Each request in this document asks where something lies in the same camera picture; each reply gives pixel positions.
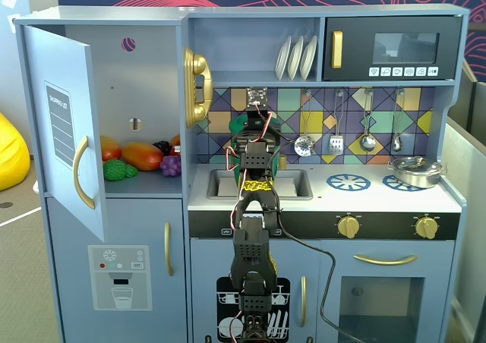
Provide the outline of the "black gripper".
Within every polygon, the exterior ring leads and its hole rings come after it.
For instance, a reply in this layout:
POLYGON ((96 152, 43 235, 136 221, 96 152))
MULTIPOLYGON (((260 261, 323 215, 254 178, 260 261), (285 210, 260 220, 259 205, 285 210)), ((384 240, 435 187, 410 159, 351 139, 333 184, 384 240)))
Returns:
POLYGON ((249 111, 238 117, 237 125, 242 129, 237 132, 238 143, 279 143, 281 124, 273 112, 249 111))

